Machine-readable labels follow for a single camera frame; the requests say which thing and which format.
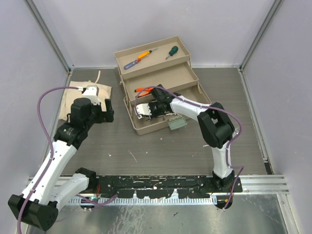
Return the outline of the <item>orange handled pliers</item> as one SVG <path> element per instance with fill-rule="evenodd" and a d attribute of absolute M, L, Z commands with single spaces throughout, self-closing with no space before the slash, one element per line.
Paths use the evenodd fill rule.
<path fill-rule="evenodd" d="M 152 88 L 137 88 L 135 89 L 136 97 L 140 98 L 140 97 L 147 96 L 151 93 L 152 90 L 153 90 L 153 87 Z"/>

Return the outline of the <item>yellow handled tool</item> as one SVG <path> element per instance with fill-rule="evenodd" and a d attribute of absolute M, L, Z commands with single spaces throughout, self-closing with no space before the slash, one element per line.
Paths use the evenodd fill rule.
<path fill-rule="evenodd" d="M 157 50 L 157 48 L 154 48 L 154 49 L 148 50 L 146 52 L 143 52 L 142 54 L 138 55 L 137 59 L 138 60 L 142 60 L 144 57 L 150 55 L 155 50 Z"/>

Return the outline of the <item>green handled screwdriver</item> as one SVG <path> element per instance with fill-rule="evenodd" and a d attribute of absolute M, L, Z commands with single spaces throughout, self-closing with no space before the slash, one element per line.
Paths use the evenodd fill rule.
<path fill-rule="evenodd" d="M 169 57 L 172 57 L 174 54 L 178 52 L 178 47 L 173 46 L 171 50 L 168 52 L 168 56 L 165 59 L 168 59 Z"/>

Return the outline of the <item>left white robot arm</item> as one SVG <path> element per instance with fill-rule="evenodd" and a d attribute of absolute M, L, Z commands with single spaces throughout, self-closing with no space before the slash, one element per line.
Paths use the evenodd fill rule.
<path fill-rule="evenodd" d="M 43 231 L 55 223 L 59 211 L 66 203 L 82 191 L 93 193 L 98 189 L 97 174 L 79 168 L 58 189 L 55 189 L 63 169 L 78 151 L 94 124 L 113 122 L 114 110 L 111 100 L 106 99 L 106 111 L 101 108 L 97 85 L 75 87 L 82 93 L 76 98 L 67 115 L 67 120 L 56 130 L 54 137 L 46 135 L 50 151 L 32 181 L 20 195 L 11 195 L 8 206 L 17 219 L 17 233 L 25 223 Z"/>

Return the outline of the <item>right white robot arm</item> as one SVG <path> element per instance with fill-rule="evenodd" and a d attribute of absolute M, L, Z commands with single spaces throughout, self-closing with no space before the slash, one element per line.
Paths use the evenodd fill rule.
<path fill-rule="evenodd" d="M 179 93 L 172 93 L 162 85 L 135 89 L 136 98 L 151 94 L 153 100 L 135 104 L 137 118 L 153 119 L 169 114 L 178 114 L 195 120 L 200 127 L 204 141 L 211 147 L 214 160 L 213 182 L 219 192 L 225 192 L 234 181 L 231 165 L 230 142 L 234 125 L 223 106 L 192 101 Z"/>

